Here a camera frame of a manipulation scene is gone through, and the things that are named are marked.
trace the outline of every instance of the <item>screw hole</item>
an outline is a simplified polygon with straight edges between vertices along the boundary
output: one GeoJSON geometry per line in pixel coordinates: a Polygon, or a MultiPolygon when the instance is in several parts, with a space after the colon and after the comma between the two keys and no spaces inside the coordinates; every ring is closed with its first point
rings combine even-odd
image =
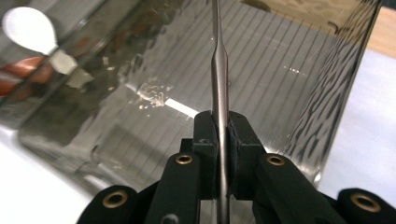
{"type": "Polygon", "coordinates": [[[176,157],[176,162],[182,165],[189,164],[192,162],[192,157],[189,155],[181,155],[176,157]]]}
{"type": "Polygon", "coordinates": [[[371,197],[362,194],[362,193],[355,193],[350,196],[350,200],[357,205],[359,208],[366,210],[368,212],[379,212],[381,210],[381,206],[378,202],[376,202],[371,197]]]}
{"type": "Polygon", "coordinates": [[[175,214],[168,214],[163,217],[161,224],[178,224],[178,217],[175,214]]]}
{"type": "Polygon", "coordinates": [[[267,161],[273,165],[283,165],[285,161],[279,156],[269,156],[267,157],[267,161]]]}
{"type": "Polygon", "coordinates": [[[106,208],[116,208],[125,204],[128,199],[128,194],[124,190],[117,190],[107,194],[103,199],[103,206],[106,208]]]}

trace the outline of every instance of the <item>copper object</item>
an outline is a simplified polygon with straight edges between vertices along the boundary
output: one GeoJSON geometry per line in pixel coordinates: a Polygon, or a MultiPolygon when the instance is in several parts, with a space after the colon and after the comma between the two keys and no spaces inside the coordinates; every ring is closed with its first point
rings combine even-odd
{"type": "Polygon", "coordinates": [[[377,213],[381,211],[379,203],[365,194],[354,193],[350,196],[350,200],[359,208],[368,212],[377,213]]]}
{"type": "Polygon", "coordinates": [[[189,164],[192,162],[192,157],[189,155],[181,155],[176,158],[176,162],[181,165],[189,164]]]}
{"type": "MultiPolygon", "coordinates": [[[[18,84],[28,78],[46,57],[33,57],[0,68],[0,96],[9,95],[18,84]]],[[[44,84],[52,77],[53,68],[50,64],[43,66],[32,78],[31,82],[44,84]]]]}
{"type": "Polygon", "coordinates": [[[103,206],[106,208],[117,208],[125,204],[127,200],[128,193],[124,190],[117,190],[107,194],[107,196],[103,199],[103,206]]]}
{"type": "Polygon", "coordinates": [[[82,37],[76,45],[72,46],[67,52],[74,58],[82,57],[89,53],[90,50],[99,42],[99,40],[91,39],[90,37],[82,37]]]}

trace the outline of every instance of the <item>metal shaft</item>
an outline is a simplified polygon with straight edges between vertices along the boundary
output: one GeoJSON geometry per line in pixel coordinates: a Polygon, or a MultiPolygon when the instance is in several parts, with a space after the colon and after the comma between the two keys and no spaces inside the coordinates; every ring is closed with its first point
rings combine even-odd
{"type": "Polygon", "coordinates": [[[227,126],[228,126],[228,58],[222,42],[219,0],[212,0],[213,36],[216,41],[212,57],[212,118],[217,126],[219,138],[219,189],[217,198],[217,220],[220,224],[230,223],[227,172],[227,126]]]}

